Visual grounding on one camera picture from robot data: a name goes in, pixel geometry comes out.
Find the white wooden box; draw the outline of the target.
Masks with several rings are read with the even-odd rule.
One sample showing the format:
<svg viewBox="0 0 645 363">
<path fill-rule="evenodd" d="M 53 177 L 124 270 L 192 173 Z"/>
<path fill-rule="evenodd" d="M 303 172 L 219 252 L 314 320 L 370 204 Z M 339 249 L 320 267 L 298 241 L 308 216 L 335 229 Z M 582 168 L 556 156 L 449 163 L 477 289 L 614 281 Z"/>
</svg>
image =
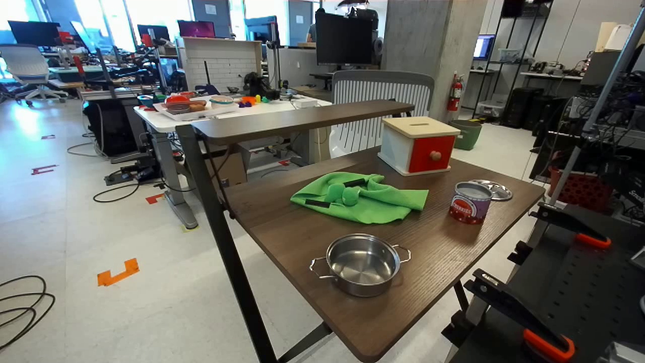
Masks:
<svg viewBox="0 0 645 363">
<path fill-rule="evenodd" d="M 409 173 L 408 166 L 412 155 L 413 142 L 419 138 L 448 135 L 455 135 L 457 138 L 460 134 L 458 129 L 428 116 L 383 118 L 382 126 L 382 142 L 378 157 L 401 175 L 423 175 L 444 172 Z"/>
</svg>

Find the red drawer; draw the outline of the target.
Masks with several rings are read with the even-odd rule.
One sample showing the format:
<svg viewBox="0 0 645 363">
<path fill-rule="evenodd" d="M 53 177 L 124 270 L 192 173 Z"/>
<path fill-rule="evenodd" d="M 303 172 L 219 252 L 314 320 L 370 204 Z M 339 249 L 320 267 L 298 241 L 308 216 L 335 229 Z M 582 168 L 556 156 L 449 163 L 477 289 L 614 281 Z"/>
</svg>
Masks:
<svg viewBox="0 0 645 363">
<path fill-rule="evenodd" d="M 422 172 L 449 170 L 449 162 L 454 149 L 455 140 L 455 135 L 415 139 L 413 142 L 408 172 L 411 174 L 417 174 Z M 433 162 L 431 158 L 429 158 L 431 151 L 441 152 L 442 160 Z"/>
</svg>

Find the grey slatted office chair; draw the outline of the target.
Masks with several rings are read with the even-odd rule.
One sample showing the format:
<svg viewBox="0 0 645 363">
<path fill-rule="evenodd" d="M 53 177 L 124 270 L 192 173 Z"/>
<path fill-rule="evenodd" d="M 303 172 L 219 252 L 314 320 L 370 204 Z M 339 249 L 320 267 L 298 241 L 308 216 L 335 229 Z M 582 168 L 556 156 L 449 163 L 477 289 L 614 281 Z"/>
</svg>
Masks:
<svg viewBox="0 0 645 363">
<path fill-rule="evenodd" d="M 413 105 L 414 110 L 408 115 L 427 116 L 434 87 L 433 77 L 417 72 L 343 70 L 332 76 L 332 103 L 393 100 Z M 383 132 L 380 117 L 332 126 L 330 156 L 339 158 L 380 146 Z"/>
</svg>

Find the large black monitor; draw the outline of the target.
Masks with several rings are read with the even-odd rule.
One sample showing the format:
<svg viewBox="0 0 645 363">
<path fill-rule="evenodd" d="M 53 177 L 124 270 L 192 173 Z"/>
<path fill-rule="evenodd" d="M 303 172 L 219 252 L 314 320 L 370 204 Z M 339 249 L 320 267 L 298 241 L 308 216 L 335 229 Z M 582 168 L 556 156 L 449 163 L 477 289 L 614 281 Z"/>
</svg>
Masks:
<svg viewBox="0 0 645 363">
<path fill-rule="evenodd" d="M 372 20 L 368 18 L 316 13 L 316 63 L 371 65 L 372 24 Z"/>
</svg>

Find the white tray of toy dishes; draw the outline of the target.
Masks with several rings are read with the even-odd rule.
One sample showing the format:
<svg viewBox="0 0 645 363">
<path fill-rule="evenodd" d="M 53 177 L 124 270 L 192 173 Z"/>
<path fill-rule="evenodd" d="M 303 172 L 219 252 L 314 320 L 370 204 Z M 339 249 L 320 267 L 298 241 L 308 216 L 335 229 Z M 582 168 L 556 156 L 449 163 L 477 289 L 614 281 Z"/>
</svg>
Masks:
<svg viewBox="0 0 645 363">
<path fill-rule="evenodd" d="M 239 106 L 232 98 L 216 96 L 223 99 L 218 103 L 211 96 L 188 97 L 187 93 L 175 93 L 164 101 L 153 103 L 154 109 L 176 122 L 191 121 L 200 118 L 210 118 L 222 113 L 235 112 Z"/>
</svg>

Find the tin can with purple label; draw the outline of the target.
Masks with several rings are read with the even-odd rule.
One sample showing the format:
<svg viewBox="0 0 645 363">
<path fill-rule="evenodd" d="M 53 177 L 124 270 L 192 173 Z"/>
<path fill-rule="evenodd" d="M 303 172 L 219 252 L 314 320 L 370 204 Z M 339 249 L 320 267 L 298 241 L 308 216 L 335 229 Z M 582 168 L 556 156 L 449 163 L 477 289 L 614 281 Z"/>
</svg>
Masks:
<svg viewBox="0 0 645 363">
<path fill-rule="evenodd" d="M 449 216 L 465 224 L 482 224 L 488 214 L 493 193 L 482 184 L 462 181 L 456 184 Z"/>
</svg>

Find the green bin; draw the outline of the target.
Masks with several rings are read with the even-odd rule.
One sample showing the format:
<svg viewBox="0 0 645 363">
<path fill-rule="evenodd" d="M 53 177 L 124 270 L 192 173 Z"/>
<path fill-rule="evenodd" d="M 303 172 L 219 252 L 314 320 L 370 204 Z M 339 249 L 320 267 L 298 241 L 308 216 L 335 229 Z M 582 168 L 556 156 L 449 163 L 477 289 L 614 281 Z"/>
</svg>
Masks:
<svg viewBox="0 0 645 363">
<path fill-rule="evenodd" d="M 456 149 L 471 151 L 475 148 L 482 131 L 481 123 L 472 120 L 451 120 L 448 124 L 460 131 L 455 140 Z"/>
</svg>

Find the white tiled partition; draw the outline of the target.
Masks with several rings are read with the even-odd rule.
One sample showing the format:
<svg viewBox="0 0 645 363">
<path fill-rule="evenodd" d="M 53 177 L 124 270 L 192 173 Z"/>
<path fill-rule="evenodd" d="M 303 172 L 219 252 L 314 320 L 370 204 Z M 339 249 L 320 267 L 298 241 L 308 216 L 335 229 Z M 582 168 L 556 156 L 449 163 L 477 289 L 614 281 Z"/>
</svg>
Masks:
<svg viewBox="0 0 645 363">
<path fill-rule="evenodd" d="M 221 93 L 229 87 L 243 91 L 244 76 L 262 73 L 262 43 L 220 38 L 178 37 L 180 64 L 189 91 L 211 84 Z"/>
</svg>

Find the red fire extinguisher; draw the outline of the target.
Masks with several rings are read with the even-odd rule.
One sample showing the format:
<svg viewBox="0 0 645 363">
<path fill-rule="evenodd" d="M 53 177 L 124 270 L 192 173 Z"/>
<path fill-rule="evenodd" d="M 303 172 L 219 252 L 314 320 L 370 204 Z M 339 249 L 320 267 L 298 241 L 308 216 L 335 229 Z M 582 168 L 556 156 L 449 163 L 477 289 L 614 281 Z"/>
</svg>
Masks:
<svg viewBox="0 0 645 363">
<path fill-rule="evenodd" d="M 463 75 L 458 75 L 457 72 L 454 72 L 453 81 L 448 94 L 447 111 L 456 112 L 459 110 L 463 89 Z"/>
</svg>

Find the white table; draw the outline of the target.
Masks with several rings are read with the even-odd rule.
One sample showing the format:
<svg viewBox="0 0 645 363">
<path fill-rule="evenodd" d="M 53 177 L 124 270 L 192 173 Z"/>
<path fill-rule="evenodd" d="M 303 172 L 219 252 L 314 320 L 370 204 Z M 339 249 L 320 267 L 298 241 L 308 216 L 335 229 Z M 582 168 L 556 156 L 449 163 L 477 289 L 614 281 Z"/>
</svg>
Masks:
<svg viewBox="0 0 645 363">
<path fill-rule="evenodd" d="M 236 118 L 254 115 L 256 113 L 282 112 L 292 109 L 288 101 L 270 101 L 251 108 L 240 108 L 239 106 L 227 106 L 228 112 L 208 115 L 206 121 L 215 121 L 226 118 Z M 133 108 L 133 111 L 143 120 L 160 165 L 161 174 L 165 184 L 164 196 L 172 211 L 184 229 L 191 230 L 198 227 L 199 223 L 194 211 L 186 202 L 184 195 L 191 192 L 194 183 L 190 172 L 183 166 L 182 161 L 176 161 L 173 157 L 173 140 L 176 126 L 193 124 L 199 119 L 191 116 L 182 121 L 176 121 L 161 112 L 144 111 Z M 290 157 L 299 156 L 308 164 L 324 161 L 331 158 L 329 137 L 331 127 L 307 131 L 306 133 L 294 133 L 290 136 L 293 140 L 293 152 Z M 246 183 L 248 172 L 267 171 L 269 168 L 279 167 L 279 159 L 272 158 L 267 152 L 261 152 L 260 156 L 255 154 L 260 147 L 267 147 L 277 144 L 280 140 L 285 141 L 288 136 L 272 136 L 251 142 L 234 143 L 232 146 L 210 145 L 214 163 L 219 170 L 219 177 L 223 185 L 234 186 Z"/>
</svg>

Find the silver metal lid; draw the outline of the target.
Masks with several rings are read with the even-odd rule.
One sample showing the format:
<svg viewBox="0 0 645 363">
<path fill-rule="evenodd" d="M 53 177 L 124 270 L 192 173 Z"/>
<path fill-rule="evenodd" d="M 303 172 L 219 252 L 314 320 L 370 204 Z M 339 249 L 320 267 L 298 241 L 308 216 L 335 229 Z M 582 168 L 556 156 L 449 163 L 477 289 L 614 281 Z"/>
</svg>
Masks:
<svg viewBox="0 0 645 363">
<path fill-rule="evenodd" d="M 491 194 L 492 194 L 491 199 L 493 201 L 504 202 L 504 201 L 509 201 L 513 198 L 513 193 L 509 188 L 495 181 L 485 180 L 485 179 L 473 179 L 473 180 L 470 180 L 470 182 L 480 184 L 482 186 L 485 186 L 487 189 L 489 189 L 491 191 Z"/>
</svg>

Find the lit blue screen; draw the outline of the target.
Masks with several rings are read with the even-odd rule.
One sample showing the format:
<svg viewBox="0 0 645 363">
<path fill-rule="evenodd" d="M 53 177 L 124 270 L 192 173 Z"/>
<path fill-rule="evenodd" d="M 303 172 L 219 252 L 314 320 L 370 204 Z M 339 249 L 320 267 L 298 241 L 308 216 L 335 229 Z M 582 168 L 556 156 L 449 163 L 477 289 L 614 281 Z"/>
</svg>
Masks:
<svg viewBox="0 0 645 363">
<path fill-rule="evenodd" d="M 475 61 L 487 61 L 492 54 L 493 46 L 497 36 L 495 34 L 480 34 L 475 42 L 473 59 Z"/>
</svg>

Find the black computer tower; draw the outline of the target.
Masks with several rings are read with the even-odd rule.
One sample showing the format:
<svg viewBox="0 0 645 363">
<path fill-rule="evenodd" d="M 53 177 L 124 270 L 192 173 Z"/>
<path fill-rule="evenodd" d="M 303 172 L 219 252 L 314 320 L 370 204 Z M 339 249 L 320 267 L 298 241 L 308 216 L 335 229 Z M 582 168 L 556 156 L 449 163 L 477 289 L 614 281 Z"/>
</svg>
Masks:
<svg viewBox="0 0 645 363">
<path fill-rule="evenodd" d="M 522 129 L 525 126 L 529 109 L 535 97 L 542 96 L 544 89 L 535 87 L 518 87 L 513 89 L 500 122 L 502 126 Z"/>
</svg>

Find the black metal shelf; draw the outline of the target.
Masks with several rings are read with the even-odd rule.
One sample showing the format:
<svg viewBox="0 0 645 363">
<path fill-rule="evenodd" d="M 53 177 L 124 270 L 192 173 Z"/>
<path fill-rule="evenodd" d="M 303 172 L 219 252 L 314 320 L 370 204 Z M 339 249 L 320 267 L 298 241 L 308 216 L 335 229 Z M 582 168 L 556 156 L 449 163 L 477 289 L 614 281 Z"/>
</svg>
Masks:
<svg viewBox="0 0 645 363">
<path fill-rule="evenodd" d="M 491 0 L 481 34 L 497 36 L 489 60 L 474 60 L 473 117 L 498 117 L 535 58 L 553 0 Z"/>
</svg>

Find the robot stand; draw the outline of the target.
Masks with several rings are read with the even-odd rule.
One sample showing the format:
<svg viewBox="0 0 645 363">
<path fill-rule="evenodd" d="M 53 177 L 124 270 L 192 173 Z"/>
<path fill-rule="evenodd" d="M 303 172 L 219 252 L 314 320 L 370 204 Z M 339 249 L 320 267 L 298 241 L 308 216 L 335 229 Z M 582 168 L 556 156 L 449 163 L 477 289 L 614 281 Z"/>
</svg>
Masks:
<svg viewBox="0 0 645 363">
<path fill-rule="evenodd" d="M 508 257 L 510 276 L 497 279 L 573 340 L 570 363 L 645 363 L 645 224 L 562 209 L 609 237 L 610 248 L 581 244 L 573 232 L 535 218 L 529 240 Z M 445 363 L 546 363 L 524 345 L 521 326 L 464 285 L 462 308 L 443 330 L 452 344 Z"/>
</svg>

